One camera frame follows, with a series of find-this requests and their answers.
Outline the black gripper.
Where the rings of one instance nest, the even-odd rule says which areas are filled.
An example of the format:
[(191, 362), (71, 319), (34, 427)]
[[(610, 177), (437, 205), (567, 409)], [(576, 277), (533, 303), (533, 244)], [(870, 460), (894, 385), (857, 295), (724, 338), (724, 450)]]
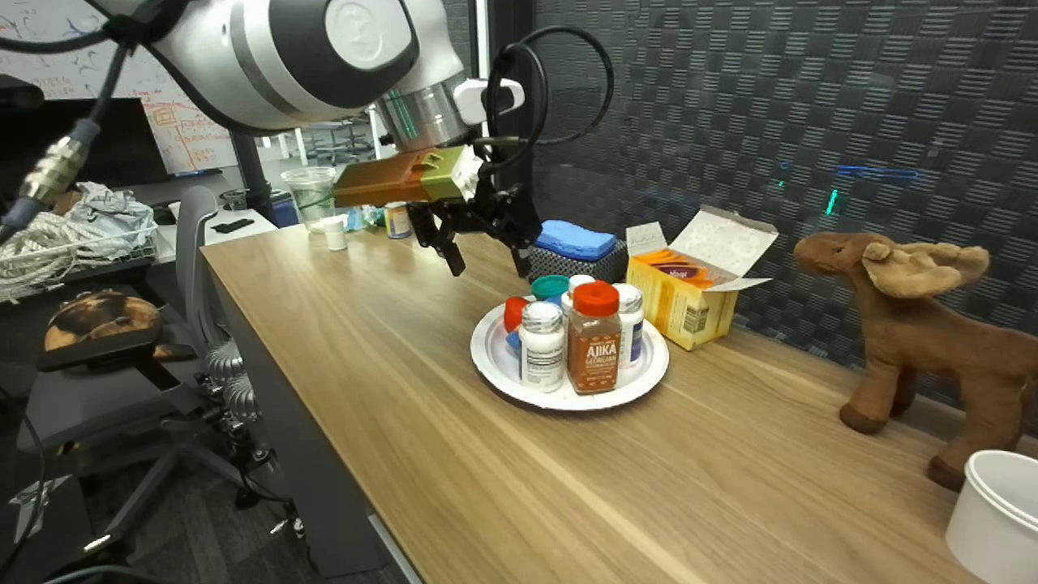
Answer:
[(508, 247), (519, 277), (533, 271), (539, 213), (519, 186), (499, 186), (496, 170), (455, 172), (431, 162), (412, 166), (416, 198), (404, 205), (412, 234), (435, 244), (451, 277), (466, 269), (455, 234), (482, 229)]

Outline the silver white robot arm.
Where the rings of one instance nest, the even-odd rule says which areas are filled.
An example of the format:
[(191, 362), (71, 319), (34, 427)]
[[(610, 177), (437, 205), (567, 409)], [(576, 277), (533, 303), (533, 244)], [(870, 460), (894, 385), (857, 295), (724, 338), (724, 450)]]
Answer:
[(440, 0), (88, 0), (124, 20), (226, 131), (283, 132), (377, 107), (401, 153), (473, 138), (525, 88), (469, 73)]

